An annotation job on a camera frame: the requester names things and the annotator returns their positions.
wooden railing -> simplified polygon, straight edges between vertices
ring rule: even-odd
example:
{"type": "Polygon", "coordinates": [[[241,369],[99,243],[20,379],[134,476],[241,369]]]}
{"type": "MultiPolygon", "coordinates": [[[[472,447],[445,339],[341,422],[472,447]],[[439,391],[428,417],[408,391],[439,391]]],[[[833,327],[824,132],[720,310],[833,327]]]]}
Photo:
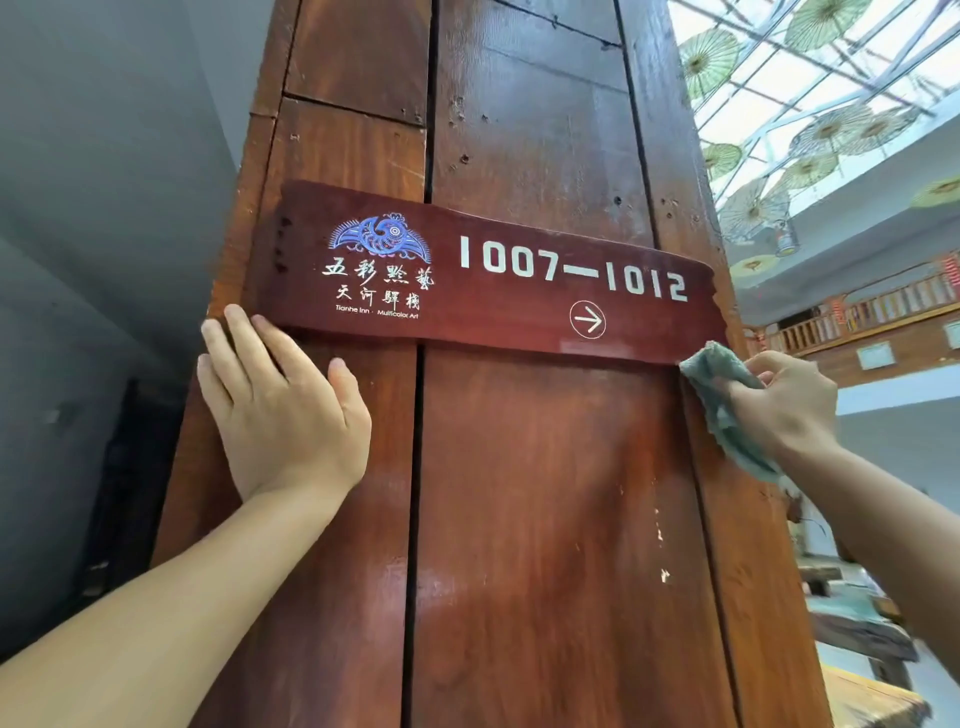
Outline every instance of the wooden railing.
{"type": "MultiPolygon", "coordinates": [[[[847,302],[846,296],[852,294],[831,299],[821,306],[828,313],[791,327],[772,333],[764,333],[767,327],[747,328],[748,349],[751,354],[770,349],[799,356],[843,344],[870,332],[904,326],[941,308],[957,307],[960,305],[960,255],[954,252],[934,262],[939,270],[933,275],[861,301],[847,302]]],[[[900,271],[897,276],[907,271],[900,271]]],[[[884,280],[862,286],[860,290],[884,280]]]]}

wooden pillar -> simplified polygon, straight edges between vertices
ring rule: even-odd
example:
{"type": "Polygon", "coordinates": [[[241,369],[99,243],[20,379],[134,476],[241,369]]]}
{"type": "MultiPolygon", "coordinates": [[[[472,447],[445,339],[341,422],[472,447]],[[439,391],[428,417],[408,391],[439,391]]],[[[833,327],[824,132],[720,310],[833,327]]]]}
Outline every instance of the wooden pillar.
{"type": "MultiPolygon", "coordinates": [[[[678,69],[664,0],[277,0],[209,314],[307,179],[705,260],[743,353],[678,69]]],[[[828,725],[780,499],[675,367],[303,345],[370,466],[195,725],[828,725]]],[[[237,505],[194,386],[155,561],[237,505]]]]}

blue bird logo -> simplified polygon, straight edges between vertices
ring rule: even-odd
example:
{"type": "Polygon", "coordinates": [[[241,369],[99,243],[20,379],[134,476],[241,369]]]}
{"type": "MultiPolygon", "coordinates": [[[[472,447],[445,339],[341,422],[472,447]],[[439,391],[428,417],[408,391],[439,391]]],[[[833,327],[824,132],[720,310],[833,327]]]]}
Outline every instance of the blue bird logo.
{"type": "Polygon", "coordinates": [[[363,221],[347,220],[330,235],[331,249],[342,245],[355,253],[367,251],[381,257],[399,255],[406,260],[418,257],[424,263],[430,262],[426,241],[407,228],[403,215],[397,212],[368,217],[363,221]]]}

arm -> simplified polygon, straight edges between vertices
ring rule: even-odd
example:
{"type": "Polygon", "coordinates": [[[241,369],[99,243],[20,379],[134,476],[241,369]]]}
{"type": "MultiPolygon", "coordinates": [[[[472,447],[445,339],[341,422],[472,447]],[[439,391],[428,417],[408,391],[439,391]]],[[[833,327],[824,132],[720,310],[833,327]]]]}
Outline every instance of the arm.
{"type": "Polygon", "coordinates": [[[236,351],[205,322],[198,378],[244,505],[0,667],[0,724],[186,726],[363,475],[370,415],[344,363],[327,380],[262,318],[227,320],[236,351]]]}
{"type": "Polygon", "coordinates": [[[840,447],[836,385],[816,364],[764,352],[747,367],[766,389],[724,385],[747,433],[810,497],[960,679],[960,516],[840,447]]]}

forearm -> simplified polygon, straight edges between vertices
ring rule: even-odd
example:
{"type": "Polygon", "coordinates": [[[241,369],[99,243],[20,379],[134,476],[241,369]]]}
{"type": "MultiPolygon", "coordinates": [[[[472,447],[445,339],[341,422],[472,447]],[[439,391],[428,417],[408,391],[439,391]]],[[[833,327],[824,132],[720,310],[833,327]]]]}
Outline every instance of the forearm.
{"type": "Polygon", "coordinates": [[[337,506],[298,489],[253,498],[0,667],[0,723],[186,726],[337,506]]]}
{"type": "Polygon", "coordinates": [[[778,461],[960,679],[960,517],[835,443],[784,448],[778,461]]]}

